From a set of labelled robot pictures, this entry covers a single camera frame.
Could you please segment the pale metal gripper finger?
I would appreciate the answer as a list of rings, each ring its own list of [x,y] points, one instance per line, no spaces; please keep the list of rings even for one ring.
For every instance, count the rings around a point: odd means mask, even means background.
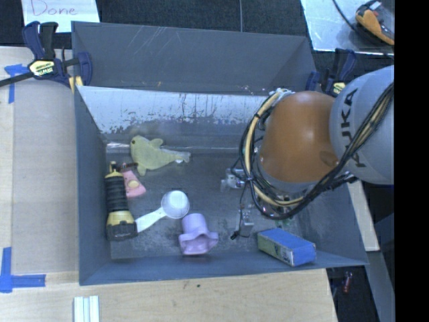
[[[239,215],[237,222],[239,229],[252,229],[254,226],[253,220],[253,205],[241,205],[239,207]]]
[[[245,175],[243,169],[227,168],[225,170],[225,177],[221,180],[221,190],[242,189],[245,186],[244,179]]]

